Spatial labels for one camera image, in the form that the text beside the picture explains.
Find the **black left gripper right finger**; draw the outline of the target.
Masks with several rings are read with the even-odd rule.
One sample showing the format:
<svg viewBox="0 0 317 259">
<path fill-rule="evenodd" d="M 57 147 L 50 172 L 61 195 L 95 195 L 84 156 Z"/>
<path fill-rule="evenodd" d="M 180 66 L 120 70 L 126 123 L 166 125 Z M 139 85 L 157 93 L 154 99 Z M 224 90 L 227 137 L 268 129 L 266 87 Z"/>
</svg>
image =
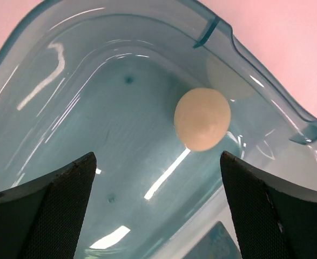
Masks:
<svg viewBox="0 0 317 259">
<path fill-rule="evenodd" d="M 220 168 L 242 258 L 317 258 L 317 191 L 227 151 Z"/>
</svg>

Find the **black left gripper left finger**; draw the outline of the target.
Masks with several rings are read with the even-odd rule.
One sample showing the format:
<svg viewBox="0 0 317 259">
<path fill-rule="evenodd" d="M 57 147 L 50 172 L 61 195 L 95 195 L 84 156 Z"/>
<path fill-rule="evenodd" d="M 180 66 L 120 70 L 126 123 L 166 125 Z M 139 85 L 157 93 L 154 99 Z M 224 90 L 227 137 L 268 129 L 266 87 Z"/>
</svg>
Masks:
<svg viewBox="0 0 317 259">
<path fill-rule="evenodd" d="M 90 152 L 0 192 L 0 258 L 73 258 L 96 174 Z"/>
</svg>

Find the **white garlic bulb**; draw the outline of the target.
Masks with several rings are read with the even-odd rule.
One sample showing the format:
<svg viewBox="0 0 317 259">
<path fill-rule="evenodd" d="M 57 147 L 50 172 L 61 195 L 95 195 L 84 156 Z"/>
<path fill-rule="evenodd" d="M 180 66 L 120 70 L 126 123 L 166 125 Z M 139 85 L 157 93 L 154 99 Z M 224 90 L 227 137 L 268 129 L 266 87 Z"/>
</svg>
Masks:
<svg viewBox="0 0 317 259">
<path fill-rule="evenodd" d="M 217 90 L 195 88 L 178 101 L 174 127 L 178 138 L 191 151 L 213 148 L 225 136 L 231 121 L 227 99 Z"/>
</svg>

